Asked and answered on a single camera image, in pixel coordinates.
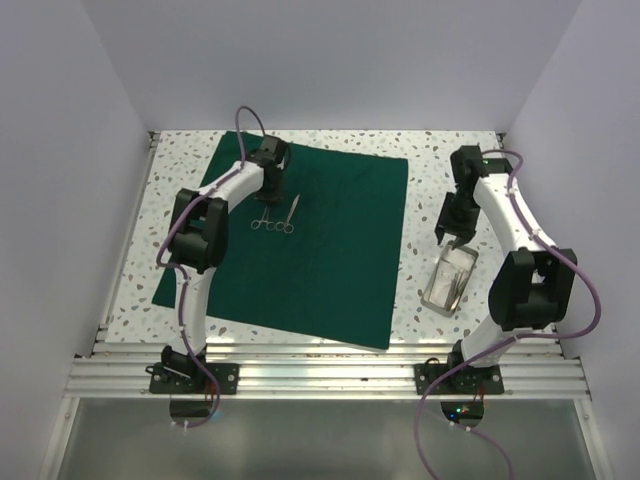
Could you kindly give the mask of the steel hemostat clamp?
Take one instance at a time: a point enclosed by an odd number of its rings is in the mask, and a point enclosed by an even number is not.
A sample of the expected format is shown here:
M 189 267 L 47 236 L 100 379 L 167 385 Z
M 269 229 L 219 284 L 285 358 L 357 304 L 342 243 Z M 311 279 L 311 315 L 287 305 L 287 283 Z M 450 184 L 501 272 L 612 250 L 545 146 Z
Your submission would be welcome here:
M 261 228 L 266 231 L 273 231 L 275 229 L 275 223 L 270 219 L 271 208 L 269 205 L 264 207 L 262 215 L 259 219 L 251 221 L 250 227 L 252 230 L 259 230 Z

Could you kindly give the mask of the thin steel tweezers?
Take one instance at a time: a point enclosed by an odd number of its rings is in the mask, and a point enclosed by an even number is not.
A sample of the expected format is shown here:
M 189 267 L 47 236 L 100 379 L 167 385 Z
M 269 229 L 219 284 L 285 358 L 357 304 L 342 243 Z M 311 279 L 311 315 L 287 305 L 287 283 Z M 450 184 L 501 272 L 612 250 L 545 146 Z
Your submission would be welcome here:
M 456 297 L 460 295 L 466 286 L 468 280 L 469 271 L 464 269 L 459 269 L 452 280 L 451 283 L 451 295 Z

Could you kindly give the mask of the curved steel tweezers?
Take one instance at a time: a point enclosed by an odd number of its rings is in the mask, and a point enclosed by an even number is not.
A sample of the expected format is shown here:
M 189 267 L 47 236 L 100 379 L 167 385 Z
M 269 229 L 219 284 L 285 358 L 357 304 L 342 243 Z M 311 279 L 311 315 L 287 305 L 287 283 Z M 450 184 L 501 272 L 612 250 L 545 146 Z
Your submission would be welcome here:
M 469 271 L 458 271 L 454 276 L 454 281 L 452 282 L 452 302 L 456 303 L 461 298 L 464 289 L 469 281 L 470 272 Z

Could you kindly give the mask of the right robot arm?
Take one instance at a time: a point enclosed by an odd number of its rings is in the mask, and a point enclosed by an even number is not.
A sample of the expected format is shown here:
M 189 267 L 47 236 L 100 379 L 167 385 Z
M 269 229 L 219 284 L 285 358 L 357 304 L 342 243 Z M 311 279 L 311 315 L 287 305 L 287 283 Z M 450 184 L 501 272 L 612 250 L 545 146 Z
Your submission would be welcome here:
M 493 228 L 504 259 L 488 293 L 488 316 L 447 357 L 447 382 L 468 392 L 521 339 L 549 339 L 547 327 L 564 319 L 577 257 L 560 249 L 526 205 L 508 152 L 462 146 L 450 156 L 455 189 L 446 194 L 435 226 L 437 239 L 450 235 L 452 247 L 467 245 L 481 215 Z

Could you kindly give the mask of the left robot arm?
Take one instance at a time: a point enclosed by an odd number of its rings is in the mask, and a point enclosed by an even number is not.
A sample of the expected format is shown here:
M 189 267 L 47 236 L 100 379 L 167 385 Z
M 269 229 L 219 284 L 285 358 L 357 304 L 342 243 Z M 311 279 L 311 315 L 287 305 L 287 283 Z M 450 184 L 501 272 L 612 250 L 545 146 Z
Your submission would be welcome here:
M 213 276 L 228 249 L 230 214 L 251 196 L 267 205 L 277 203 L 291 160 L 289 144 L 270 135 L 256 150 L 240 150 L 240 159 L 213 182 L 179 191 L 157 256 L 161 266 L 175 272 L 178 323 L 177 338 L 163 349 L 161 364 L 189 393 L 201 390 L 210 376 L 203 357 L 206 311 Z

